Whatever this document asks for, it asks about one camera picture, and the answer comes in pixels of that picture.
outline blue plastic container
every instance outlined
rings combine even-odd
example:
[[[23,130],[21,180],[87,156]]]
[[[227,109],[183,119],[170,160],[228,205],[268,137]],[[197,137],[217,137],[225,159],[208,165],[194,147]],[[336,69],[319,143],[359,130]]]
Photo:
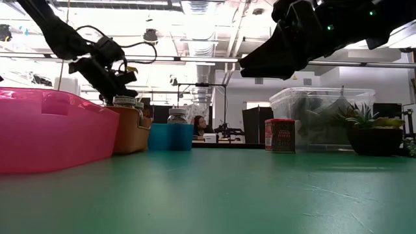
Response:
[[[190,150],[194,126],[191,124],[153,123],[148,141],[149,150]]]

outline plant pot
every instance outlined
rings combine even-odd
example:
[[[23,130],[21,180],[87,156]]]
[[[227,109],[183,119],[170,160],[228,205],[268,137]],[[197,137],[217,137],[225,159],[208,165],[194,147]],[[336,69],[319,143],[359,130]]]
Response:
[[[350,129],[348,140],[359,155],[392,156],[403,139],[401,129]]]

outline pink plastic bin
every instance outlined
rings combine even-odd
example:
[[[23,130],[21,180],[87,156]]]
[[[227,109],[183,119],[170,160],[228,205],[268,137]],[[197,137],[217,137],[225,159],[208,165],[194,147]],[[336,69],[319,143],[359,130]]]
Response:
[[[0,87],[0,173],[50,172],[111,156],[118,114],[55,90]]]

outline black robotic arm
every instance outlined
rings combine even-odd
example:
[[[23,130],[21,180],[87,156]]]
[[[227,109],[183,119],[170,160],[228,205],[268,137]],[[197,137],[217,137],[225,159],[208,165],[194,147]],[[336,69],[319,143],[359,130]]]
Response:
[[[416,19],[416,0],[321,2],[277,0],[272,13],[276,29],[240,61],[241,75],[288,79],[309,61],[348,44],[366,40],[369,49],[380,47],[394,29]]]
[[[17,0],[21,7],[39,26],[52,52],[60,59],[76,60],[78,56],[90,54],[70,63],[70,73],[80,72],[100,93],[100,99],[112,104],[114,96],[137,96],[125,85],[136,81],[133,72],[116,72],[112,63],[123,60],[127,65],[123,49],[103,35],[97,42],[85,40],[75,29],[56,16],[45,0]]]

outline dark hair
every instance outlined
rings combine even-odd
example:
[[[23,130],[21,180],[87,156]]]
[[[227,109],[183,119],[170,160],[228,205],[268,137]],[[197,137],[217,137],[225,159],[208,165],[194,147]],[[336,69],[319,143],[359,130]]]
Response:
[[[195,116],[194,117],[194,131],[198,132],[200,129],[198,128],[198,125],[200,124],[200,118],[203,118],[202,116]]]

